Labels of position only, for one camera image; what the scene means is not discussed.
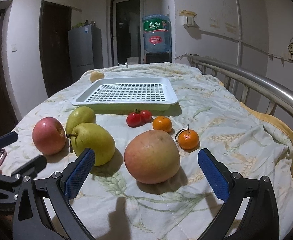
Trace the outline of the red apple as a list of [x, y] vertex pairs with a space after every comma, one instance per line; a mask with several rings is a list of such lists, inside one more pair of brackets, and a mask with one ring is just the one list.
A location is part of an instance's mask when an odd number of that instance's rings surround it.
[[33, 128], [32, 139], [35, 147], [44, 155], [59, 153], [66, 143], [66, 134], [59, 120], [45, 117]]

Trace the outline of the green pear with stem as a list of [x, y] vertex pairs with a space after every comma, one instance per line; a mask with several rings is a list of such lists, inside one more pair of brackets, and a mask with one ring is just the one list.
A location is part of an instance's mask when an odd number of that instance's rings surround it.
[[76, 156], [90, 148], [95, 153], [95, 166], [108, 163], [115, 153], [115, 141], [112, 135], [103, 127], [93, 123], [78, 124], [67, 134], [70, 145]]

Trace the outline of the orange mandarin with stem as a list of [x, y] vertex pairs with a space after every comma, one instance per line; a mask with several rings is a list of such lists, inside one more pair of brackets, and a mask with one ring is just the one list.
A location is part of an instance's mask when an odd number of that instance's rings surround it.
[[189, 124], [175, 135], [175, 141], [183, 150], [193, 150], [200, 144], [199, 135], [196, 131], [190, 129]]

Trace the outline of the red cherry tomato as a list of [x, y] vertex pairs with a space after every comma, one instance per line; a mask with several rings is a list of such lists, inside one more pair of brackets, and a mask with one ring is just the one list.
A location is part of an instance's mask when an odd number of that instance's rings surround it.
[[151, 114], [150, 111], [148, 111], [148, 110], [142, 110], [142, 111], [140, 111], [139, 114], [141, 116], [141, 120], [142, 120], [143, 123], [146, 124], [146, 123], [152, 122], [153, 116], [152, 116], [152, 114]]
[[126, 124], [129, 127], [138, 127], [142, 124], [142, 117], [140, 111], [134, 110], [132, 113], [128, 114], [126, 117]]

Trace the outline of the large pinkish yellow apple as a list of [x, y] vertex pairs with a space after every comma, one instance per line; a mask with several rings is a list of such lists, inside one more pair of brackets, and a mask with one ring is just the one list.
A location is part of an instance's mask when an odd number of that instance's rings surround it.
[[150, 130], [130, 141], [124, 151], [124, 162], [136, 181], [158, 184], [177, 174], [180, 154], [169, 133]]

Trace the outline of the plain orange mandarin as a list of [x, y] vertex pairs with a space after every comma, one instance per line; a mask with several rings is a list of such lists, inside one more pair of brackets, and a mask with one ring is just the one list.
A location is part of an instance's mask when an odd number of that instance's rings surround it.
[[157, 116], [153, 120], [153, 129], [170, 133], [172, 131], [172, 121], [166, 116]]

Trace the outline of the white perforated plastic tray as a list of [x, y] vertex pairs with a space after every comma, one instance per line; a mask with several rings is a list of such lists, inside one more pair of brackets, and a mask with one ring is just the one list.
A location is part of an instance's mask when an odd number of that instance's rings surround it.
[[165, 111], [178, 102], [165, 77], [113, 77], [94, 81], [72, 101], [73, 106], [88, 106], [95, 111], [146, 109]]

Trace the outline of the floral bed quilt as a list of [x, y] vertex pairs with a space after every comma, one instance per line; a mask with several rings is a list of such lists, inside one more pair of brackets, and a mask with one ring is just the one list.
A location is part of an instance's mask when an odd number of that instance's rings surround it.
[[[279, 213], [279, 236], [293, 227], [293, 176], [289, 147], [276, 139], [211, 75], [185, 64], [158, 63], [102, 70], [106, 78], [167, 78], [178, 103], [164, 112], [179, 131], [189, 124], [230, 171], [245, 178], [268, 176]], [[123, 163], [127, 144], [151, 124], [130, 128], [126, 113], [98, 114], [97, 124], [114, 138], [116, 153], [93, 169], [71, 206], [96, 239], [197, 239], [222, 206], [198, 166], [197, 151], [180, 151], [178, 174], [156, 185], [138, 184]]]

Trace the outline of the grey refrigerator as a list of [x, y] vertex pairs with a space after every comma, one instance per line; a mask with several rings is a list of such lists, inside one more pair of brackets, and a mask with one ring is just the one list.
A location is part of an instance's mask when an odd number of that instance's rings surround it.
[[101, 30], [94, 24], [68, 31], [70, 67], [73, 81], [89, 69], [103, 68]]

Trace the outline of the dark wooden door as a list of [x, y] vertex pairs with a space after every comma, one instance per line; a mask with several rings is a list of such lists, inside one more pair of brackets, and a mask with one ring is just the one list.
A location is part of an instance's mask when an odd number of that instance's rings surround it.
[[42, 1], [39, 20], [39, 50], [47, 96], [73, 83], [69, 59], [70, 7]]

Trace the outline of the black water dispenser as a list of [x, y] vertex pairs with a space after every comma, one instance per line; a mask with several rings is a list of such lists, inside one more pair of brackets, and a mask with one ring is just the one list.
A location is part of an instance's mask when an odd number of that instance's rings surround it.
[[145, 63], [165, 63], [172, 62], [170, 53], [146, 53]]

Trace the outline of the blue water jug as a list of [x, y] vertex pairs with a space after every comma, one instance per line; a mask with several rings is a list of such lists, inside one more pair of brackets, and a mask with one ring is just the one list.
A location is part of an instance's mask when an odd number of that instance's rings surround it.
[[171, 50], [169, 18], [149, 15], [142, 19], [144, 50], [147, 53], [167, 53]]

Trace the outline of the glass balcony door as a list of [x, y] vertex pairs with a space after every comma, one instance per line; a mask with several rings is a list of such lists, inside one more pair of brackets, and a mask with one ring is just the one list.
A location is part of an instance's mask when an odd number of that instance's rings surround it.
[[144, 0], [111, 0], [111, 59], [117, 66], [142, 63]]

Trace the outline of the stainless steel bed rail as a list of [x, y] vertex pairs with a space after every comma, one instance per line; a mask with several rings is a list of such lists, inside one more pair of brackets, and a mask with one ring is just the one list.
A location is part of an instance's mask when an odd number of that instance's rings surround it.
[[225, 88], [230, 87], [230, 80], [234, 79], [244, 85], [241, 102], [246, 104], [249, 92], [256, 91], [269, 100], [266, 114], [274, 115], [277, 107], [286, 111], [293, 118], [293, 91], [283, 85], [254, 72], [240, 68], [231, 64], [214, 61], [197, 54], [188, 54], [187, 59], [190, 64], [209, 68], [215, 73], [225, 75]]

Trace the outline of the small wall shelf box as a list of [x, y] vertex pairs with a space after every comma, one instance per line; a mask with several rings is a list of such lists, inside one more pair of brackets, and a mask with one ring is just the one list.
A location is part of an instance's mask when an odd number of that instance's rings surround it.
[[195, 26], [194, 18], [196, 16], [197, 14], [193, 11], [189, 11], [189, 10], [180, 11], [180, 17], [183, 18], [183, 26], [185, 27], [194, 27]]

